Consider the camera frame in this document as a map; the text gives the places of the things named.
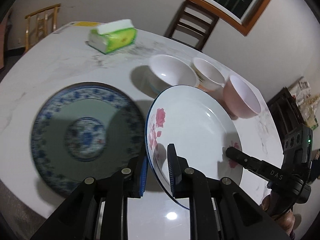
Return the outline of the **light wooden chair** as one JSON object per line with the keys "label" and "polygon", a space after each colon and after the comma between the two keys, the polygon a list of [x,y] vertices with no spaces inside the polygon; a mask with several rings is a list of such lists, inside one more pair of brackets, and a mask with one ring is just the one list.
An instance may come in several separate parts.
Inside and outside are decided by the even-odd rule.
{"label": "light wooden chair", "polygon": [[[30,50],[40,39],[45,38],[48,34],[55,32],[57,29],[57,15],[61,8],[61,3],[57,3],[48,7],[44,7],[37,11],[27,14],[24,19],[26,20],[25,29],[25,53]],[[35,42],[30,43],[30,23],[31,18],[35,17]]]}

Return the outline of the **white bowl yellow print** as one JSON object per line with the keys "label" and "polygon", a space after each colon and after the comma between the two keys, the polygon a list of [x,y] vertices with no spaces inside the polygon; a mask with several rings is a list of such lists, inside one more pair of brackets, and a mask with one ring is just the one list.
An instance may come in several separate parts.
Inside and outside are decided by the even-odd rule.
{"label": "white bowl yellow print", "polygon": [[199,78],[200,89],[206,92],[211,92],[224,87],[225,78],[210,62],[199,57],[195,57],[192,60],[191,67]]}

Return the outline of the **pink bowl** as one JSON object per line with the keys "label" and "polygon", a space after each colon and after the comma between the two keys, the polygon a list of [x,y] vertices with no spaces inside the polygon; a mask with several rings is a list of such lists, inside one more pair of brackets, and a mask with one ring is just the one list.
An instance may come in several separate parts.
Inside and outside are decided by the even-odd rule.
{"label": "pink bowl", "polygon": [[223,99],[237,117],[249,119],[261,112],[259,100],[250,87],[235,75],[230,75],[223,88]]}

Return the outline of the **green tissue pack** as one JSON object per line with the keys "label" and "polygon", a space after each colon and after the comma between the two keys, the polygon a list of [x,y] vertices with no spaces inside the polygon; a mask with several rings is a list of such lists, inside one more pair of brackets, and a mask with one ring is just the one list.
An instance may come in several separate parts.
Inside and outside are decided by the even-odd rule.
{"label": "green tissue pack", "polygon": [[90,30],[87,44],[103,54],[134,44],[137,29],[130,19],[100,24]]}

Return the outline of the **dark wooden shelf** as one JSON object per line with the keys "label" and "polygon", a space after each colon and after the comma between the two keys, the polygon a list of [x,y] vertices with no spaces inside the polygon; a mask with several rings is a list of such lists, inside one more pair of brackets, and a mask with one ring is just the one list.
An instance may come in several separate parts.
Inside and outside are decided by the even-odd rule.
{"label": "dark wooden shelf", "polygon": [[267,102],[281,141],[300,124],[305,124],[295,98],[286,87],[283,87]]}

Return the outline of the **blue floral plate on table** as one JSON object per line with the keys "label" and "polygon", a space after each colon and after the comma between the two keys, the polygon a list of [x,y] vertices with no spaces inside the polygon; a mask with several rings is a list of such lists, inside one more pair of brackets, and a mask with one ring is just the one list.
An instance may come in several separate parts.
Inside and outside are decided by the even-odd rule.
{"label": "blue floral plate on table", "polygon": [[43,181],[61,196],[87,177],[104,179],[144,148],[143,115],[121,90],[81,82],[53,94],[37,113],[30,149]]}

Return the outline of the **small yellow label sticker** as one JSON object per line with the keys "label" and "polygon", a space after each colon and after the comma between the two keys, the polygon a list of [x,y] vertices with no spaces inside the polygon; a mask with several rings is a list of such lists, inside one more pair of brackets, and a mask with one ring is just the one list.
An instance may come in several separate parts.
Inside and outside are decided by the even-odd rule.
{"label": "small yellow label sticker", "polygon": [[98,22],[76,22],[74,25],[79,26],[79,27],[95,27],[97,25],[100,25],[100,23],[98,23]]}

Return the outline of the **white bowl blue base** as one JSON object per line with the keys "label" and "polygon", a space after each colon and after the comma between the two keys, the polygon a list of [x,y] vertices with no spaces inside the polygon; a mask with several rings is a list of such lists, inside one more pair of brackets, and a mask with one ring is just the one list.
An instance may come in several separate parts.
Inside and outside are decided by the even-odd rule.
{"label": "white bowl blue base", "polygon": [[150,57],[148,69],[148,81],[156,94],[171,86],[188,85],[197,87],[200,83],[191,67],[170,55],[160,54]]}

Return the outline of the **packages on shelf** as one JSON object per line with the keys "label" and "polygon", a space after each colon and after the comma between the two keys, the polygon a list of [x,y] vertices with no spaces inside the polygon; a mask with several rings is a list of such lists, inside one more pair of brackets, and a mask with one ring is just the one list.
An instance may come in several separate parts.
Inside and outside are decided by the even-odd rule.
{"label": "packages on shelf", "polygon": [[311,94],[311,86],[305,77],[300,77],[288,88],[302,115],[305,124],[313,131],[319,126],[316,112],[319,106],[319,93]]}

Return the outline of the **dark wooden chair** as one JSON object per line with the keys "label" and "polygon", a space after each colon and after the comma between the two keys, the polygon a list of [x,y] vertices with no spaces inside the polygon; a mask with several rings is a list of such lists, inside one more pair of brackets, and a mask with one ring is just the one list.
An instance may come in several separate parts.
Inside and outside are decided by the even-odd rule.
{"label": "dark wooden chair", "polygon": [[[209,10],[194,2],[185,0],[171,20],[164,36],[198,51],[202,51],[219,19],[217,15]],[[176,31],[197,39],[197,44],[193,46],[174,38]]]}

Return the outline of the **white plate pink flowers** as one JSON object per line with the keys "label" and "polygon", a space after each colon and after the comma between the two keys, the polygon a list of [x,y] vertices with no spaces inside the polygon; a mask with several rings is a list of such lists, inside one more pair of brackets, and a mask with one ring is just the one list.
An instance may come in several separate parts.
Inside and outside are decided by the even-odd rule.
{"label": "white plate pink flowers", "polygon": [[163,191],[172,198],[167,146],[209,178],[231,178],[240,184],[243,168],[226,156],[241,149],[236,127],[223,107],[206,92],[191,86],[172,86],[160,92],[146,117],[146,152]]}

